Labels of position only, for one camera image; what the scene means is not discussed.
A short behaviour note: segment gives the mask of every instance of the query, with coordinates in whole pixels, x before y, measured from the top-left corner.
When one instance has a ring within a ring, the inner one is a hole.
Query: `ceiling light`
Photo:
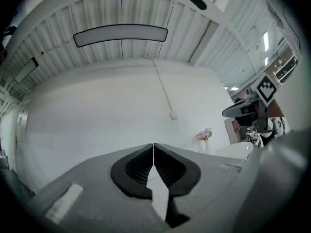
[[[151,25],[116,24],[88,29],[76,33],[73,38],[77,47],[112,40],[150,40],[165,41],[168,30]]]
[[[264,50],[268,51],[269,49],[269,37],[268,37],[268,32],[264,33],[263,35],[263,40],[264,40]]]
[[[19,73],[15,76],[15,81],[20,83],[29,73],[35,70],[38,67],[39,63],[33,57],[28,61],[23,68],[19,71]]]

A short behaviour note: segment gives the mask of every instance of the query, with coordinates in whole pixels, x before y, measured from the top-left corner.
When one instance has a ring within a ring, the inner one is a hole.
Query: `wall outlet box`
[[[171,119],[172,119],[172,120],[178,119],[177,111],[171,111],[171,112],[170,112],[170,115],[171,115]]]

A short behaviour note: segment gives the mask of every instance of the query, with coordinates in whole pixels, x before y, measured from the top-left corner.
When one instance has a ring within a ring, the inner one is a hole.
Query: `ceiling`
[[[19,99],[38,84],[67,70],[122,58],[190,62],[210,68],[224,86],[241,87],[265,67],[277,49],[278,31],[265,0],[229,0],[222,11],[208,0],[206,11],[188,0],[43,0],[22,21],[1,66],[6,89]],[[139,23],[169,30],[163,43],[117,40],[76,47],[73,35],[103,25]],[[264,51],[268,31],[270,48]],[[21,84],[13,78],[32,57],[39,63]]]

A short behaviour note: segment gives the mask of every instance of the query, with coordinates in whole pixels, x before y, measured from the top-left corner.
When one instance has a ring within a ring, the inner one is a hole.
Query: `door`
[[[30,109],[31,100],[26,101],[20,110],[17,118],[16,136],[15,136],[15,163],[17,175],[20,181],[29,188],[27,178],[27,166],[25,164],[25,151],[23,149],[27,116]]]

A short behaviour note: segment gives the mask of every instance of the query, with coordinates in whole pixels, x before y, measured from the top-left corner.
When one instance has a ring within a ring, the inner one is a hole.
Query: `white vase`
[[[214,150],[210,147],[209,140],[204,141],[205,143],[205,154],[214,155]]]

